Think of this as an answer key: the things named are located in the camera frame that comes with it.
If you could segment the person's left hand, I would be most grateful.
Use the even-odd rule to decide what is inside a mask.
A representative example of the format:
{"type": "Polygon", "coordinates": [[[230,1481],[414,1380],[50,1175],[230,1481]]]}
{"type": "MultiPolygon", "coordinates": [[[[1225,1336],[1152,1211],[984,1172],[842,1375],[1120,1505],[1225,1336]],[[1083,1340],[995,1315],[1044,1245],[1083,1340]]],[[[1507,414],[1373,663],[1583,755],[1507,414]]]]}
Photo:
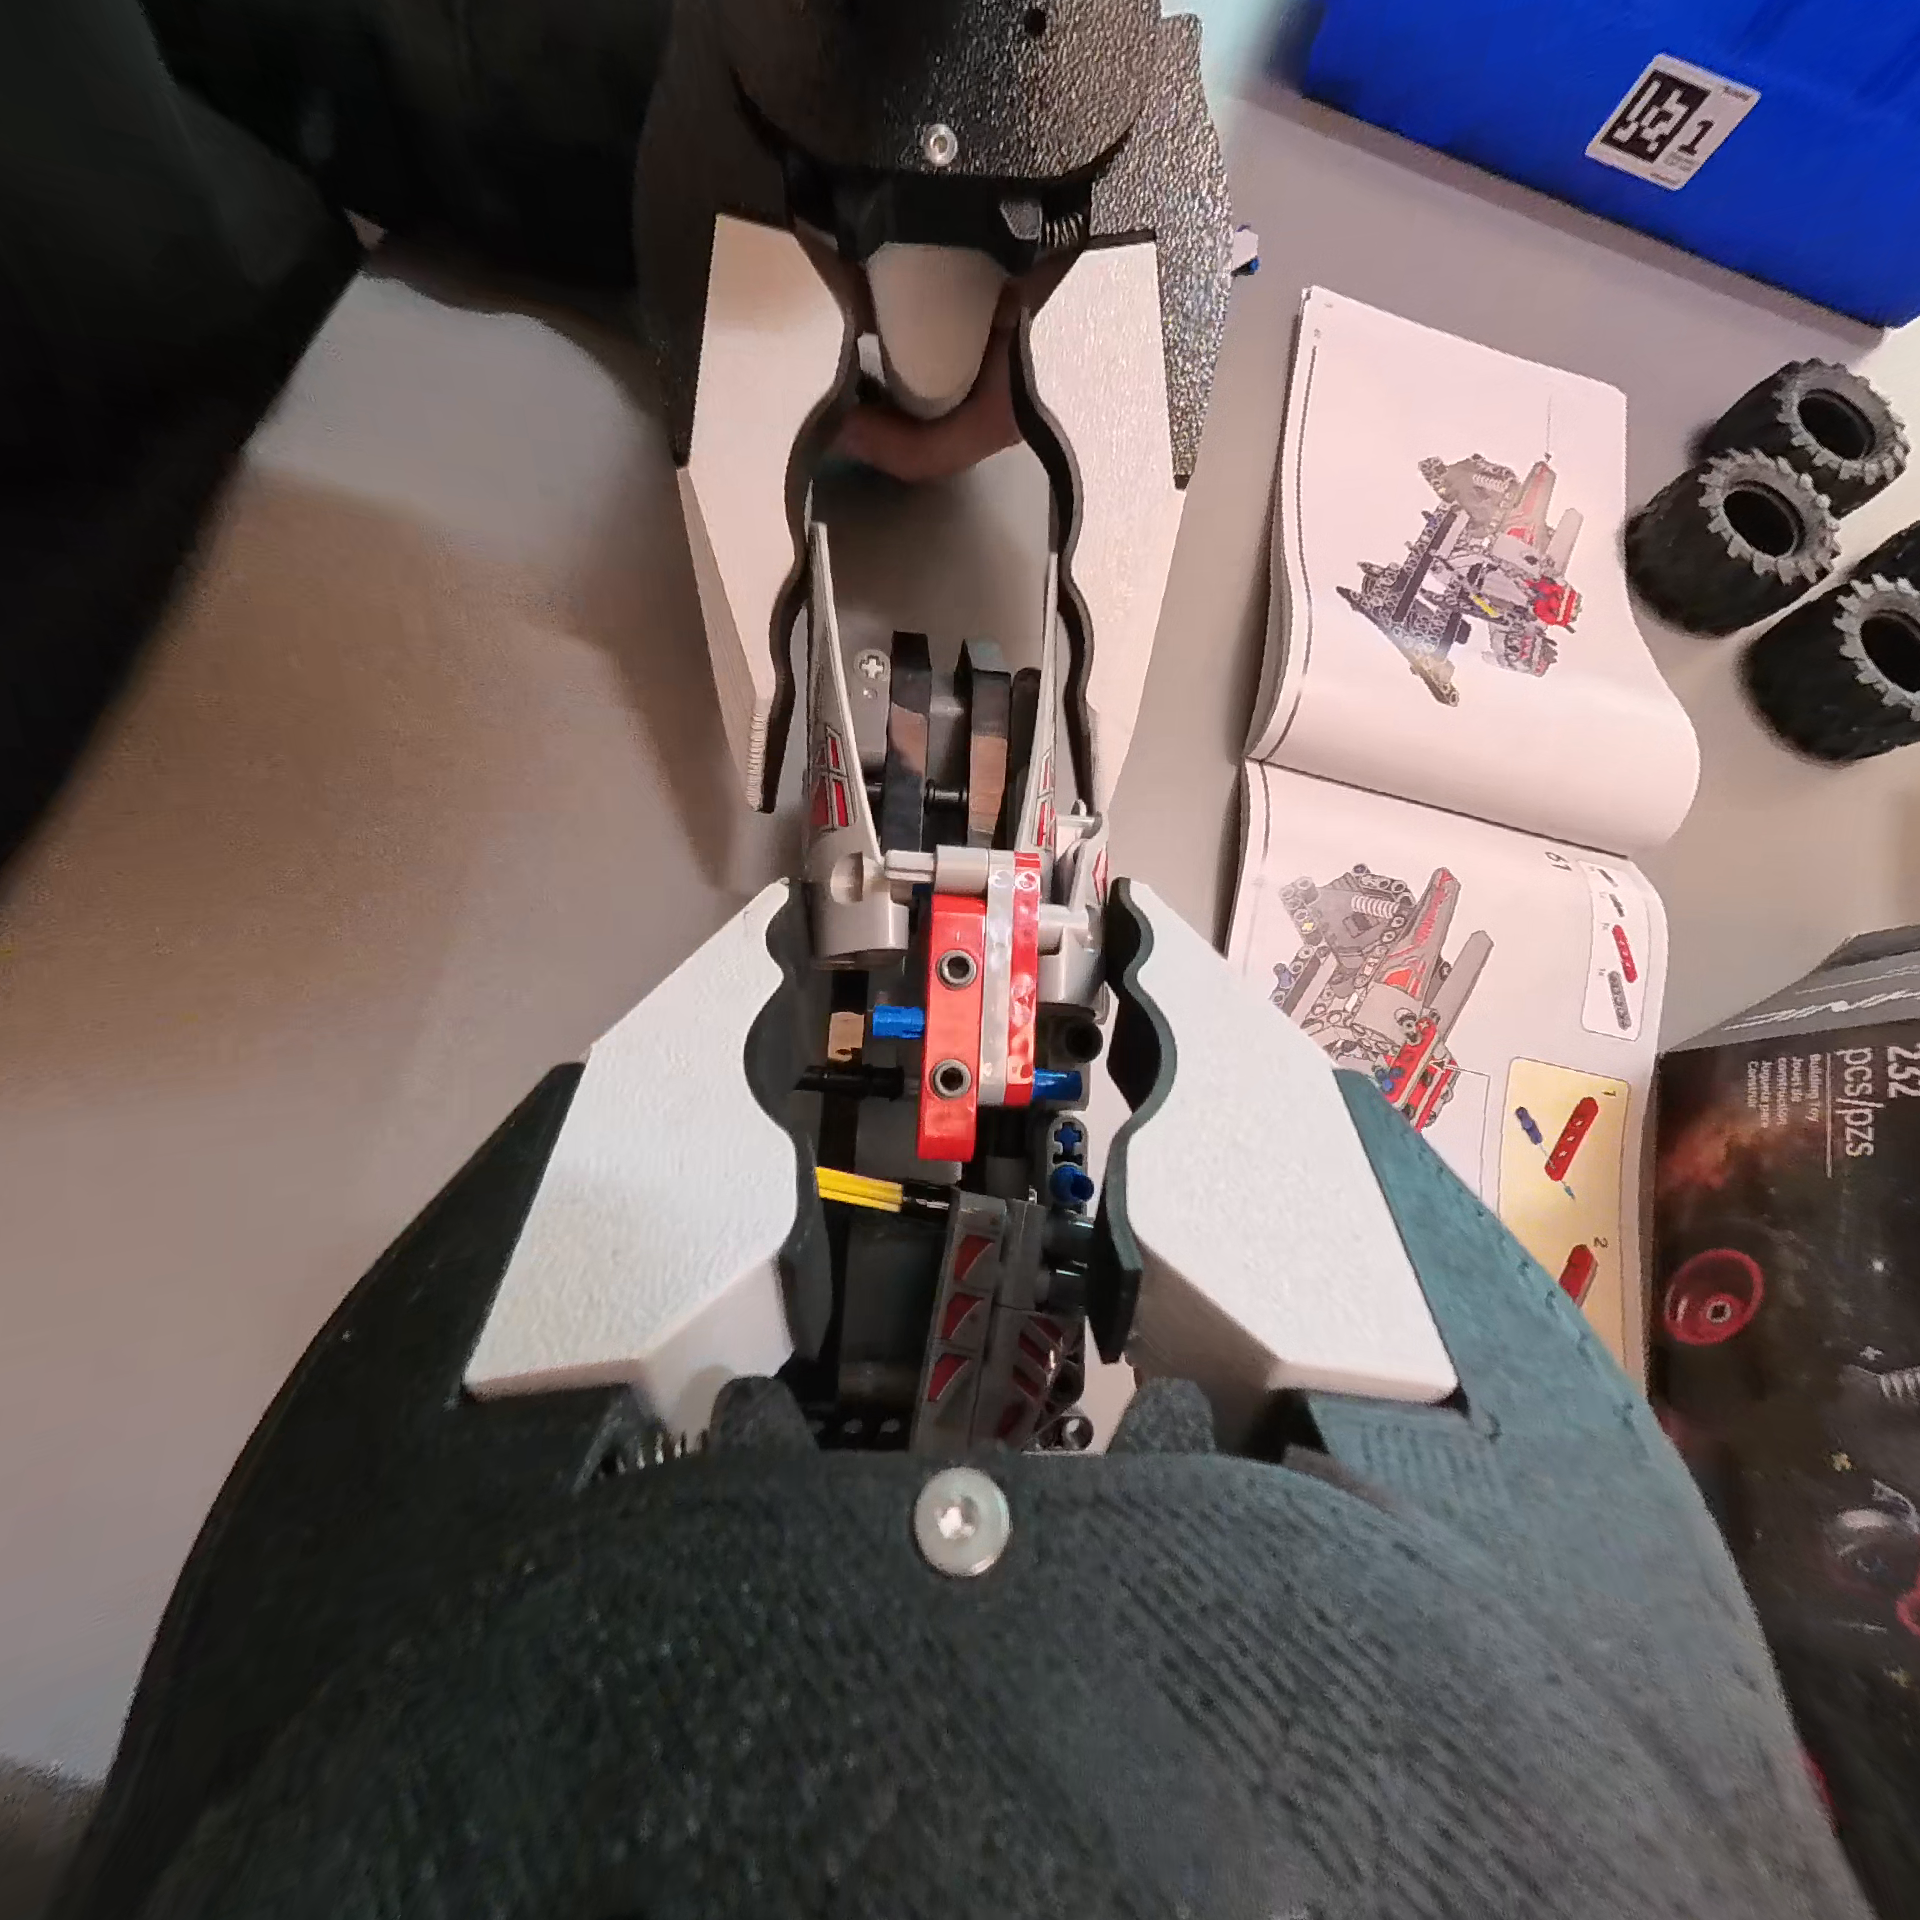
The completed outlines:
{"type": "Polygon", "coordinates": [[[839,420],[830,450],[903,485],[935,485],[1015,442],[1019,425],[1001,388],[979,388],[936,420],[916,418],[872,390],[839,420]]]}

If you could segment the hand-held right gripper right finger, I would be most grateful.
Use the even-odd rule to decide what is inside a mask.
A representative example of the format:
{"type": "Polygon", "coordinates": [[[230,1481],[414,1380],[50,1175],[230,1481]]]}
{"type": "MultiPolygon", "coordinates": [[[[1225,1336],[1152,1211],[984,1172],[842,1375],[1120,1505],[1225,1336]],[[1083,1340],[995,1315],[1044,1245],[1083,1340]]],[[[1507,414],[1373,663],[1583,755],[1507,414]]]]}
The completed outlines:
{"type": "Polygon", "coordinates": [[[1342,1078],[1151,886],[1116,879],[1089,1327],[1218,1412],[1458,1388],[1342,1078]]]}

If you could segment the person's left forearm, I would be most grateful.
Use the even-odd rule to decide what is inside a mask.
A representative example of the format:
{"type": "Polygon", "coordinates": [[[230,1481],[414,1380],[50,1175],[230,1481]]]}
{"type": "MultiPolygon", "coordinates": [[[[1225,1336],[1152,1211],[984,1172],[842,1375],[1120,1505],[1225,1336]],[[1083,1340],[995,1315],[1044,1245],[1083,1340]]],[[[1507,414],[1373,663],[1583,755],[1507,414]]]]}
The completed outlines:
{"type": "Polygon", "coordinates": [[[3,5],[3,852],[61,793],[369,227],[633,282],[670,5],[3,5]]]}

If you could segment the grey red brick truck model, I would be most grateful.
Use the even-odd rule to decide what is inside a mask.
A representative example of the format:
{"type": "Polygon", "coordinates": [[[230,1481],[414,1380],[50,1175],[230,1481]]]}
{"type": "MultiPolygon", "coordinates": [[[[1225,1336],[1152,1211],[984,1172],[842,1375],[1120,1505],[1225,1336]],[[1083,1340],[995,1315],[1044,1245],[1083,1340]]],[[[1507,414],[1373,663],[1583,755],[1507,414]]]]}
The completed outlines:
{"type": "Polygon", "coordinates": [[[1102,1219],[1089,1099],[1111,1020],[1109,823],[1061,761],[1059,560],[1039,659],[839,637],[809,531],[803,905],[820,1025],[796,1080],[828,1220],[796,1359],[835,1452],[1077,1452],[1138,1275],[1102,1219]]]}

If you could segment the blue plastic bin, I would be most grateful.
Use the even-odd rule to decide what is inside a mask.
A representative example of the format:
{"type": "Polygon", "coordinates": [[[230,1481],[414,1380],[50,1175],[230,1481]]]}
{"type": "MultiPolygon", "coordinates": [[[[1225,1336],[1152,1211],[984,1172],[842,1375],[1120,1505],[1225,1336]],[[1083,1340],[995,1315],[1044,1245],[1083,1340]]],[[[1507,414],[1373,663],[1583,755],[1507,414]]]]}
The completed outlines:
{"type": "Polygon", "coordinates": [[[1914,2],[1335,2],[1305,93],[1861,324],[1914,319],[1914,2]],[[1587,155],[1657,55],[1758,93],[1679,191],[1587,155]]]}

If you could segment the white printed marker tag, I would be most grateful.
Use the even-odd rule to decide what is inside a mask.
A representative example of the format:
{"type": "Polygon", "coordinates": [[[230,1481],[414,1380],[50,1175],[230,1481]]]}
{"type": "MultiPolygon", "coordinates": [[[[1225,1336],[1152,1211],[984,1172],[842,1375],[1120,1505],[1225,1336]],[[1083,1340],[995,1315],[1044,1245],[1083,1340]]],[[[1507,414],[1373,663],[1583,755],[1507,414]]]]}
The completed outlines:
{"type": "Polygon", "coordinates": [[[1664,191],[1685,188],[1758,93],[1677,55],[1657,55],[1587,146],[1597,163],[1664,191]]]}

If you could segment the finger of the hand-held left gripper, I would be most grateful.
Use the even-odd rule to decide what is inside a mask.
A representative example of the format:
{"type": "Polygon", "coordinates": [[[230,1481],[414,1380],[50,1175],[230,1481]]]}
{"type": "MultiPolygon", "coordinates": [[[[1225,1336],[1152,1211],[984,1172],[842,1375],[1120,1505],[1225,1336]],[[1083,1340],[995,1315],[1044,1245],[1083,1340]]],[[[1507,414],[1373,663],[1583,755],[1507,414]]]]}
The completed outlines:
{"type": "Polygon", "coordinates": [[[1079,252],[1013,343],[1013,398],[1051,488],[1066,729],[1079,795],[1109,812],[1133,744],[1182,485],[1165,409],[1159,247],[1079,252]]]}
{"type": "Polygon", "coordinates": [[[680,514],[744,801],[770,814],[796,702],[811,442],[852,381],[852,324],[803,239],[719,214],[680,514]]]}

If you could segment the grey desk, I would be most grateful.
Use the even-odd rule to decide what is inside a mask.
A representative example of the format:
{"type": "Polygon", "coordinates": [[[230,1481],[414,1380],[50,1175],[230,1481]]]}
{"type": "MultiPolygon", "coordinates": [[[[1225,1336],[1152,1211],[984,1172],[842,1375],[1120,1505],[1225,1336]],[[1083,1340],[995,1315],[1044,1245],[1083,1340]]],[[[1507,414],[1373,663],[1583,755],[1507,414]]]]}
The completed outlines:
{"type": "MultiPolygon", "coordinates": [[[[1627,497],[1878,333],[1269,86],[1122,870],[1224,933],[1305,283],[1618,385],[1627,497]]],[[[387,252],[6,870],[6,1759],[100,1774],[293,1361],[538,1078],[774,877],[619,339],[387,252]]]]}

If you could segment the black toy set box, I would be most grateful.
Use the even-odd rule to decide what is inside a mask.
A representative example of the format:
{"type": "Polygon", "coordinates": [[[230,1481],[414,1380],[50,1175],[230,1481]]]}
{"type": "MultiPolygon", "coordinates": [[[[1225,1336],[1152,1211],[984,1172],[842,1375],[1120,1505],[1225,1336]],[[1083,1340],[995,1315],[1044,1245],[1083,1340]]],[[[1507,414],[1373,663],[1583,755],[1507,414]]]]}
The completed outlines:
{"type": "Polygon", "coordinates": [[[1914,1811],[1917,933],[1662,1057],[1655,1406],[1833,1799],[1914,1811]]]}

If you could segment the open instruction booklet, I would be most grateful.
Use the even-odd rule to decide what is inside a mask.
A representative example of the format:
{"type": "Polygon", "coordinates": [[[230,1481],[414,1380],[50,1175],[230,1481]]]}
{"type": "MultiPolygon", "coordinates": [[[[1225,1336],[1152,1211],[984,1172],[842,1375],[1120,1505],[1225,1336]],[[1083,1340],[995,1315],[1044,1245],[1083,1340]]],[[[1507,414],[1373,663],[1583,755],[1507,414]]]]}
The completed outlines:
{"type": "Polygon", "coordinates": [[[1666,909],[1699,737],[1621,557],[1625,398],[1310,287],[1225,958],[1645,1380],[1666,909]]]}

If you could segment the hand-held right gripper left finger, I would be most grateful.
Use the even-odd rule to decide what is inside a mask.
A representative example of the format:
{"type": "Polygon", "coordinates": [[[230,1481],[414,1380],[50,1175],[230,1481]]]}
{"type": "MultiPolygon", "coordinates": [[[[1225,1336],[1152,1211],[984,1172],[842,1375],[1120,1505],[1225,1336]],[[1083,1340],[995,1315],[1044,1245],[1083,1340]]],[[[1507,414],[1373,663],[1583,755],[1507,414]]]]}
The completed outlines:
{"type": "Polygon", "coordinates": [[[772,882],[589,1046],[466,1391],[710,1402],[820,1353],[832,1256],[791,1100],[809,962],[800,892],[772,882]]]}

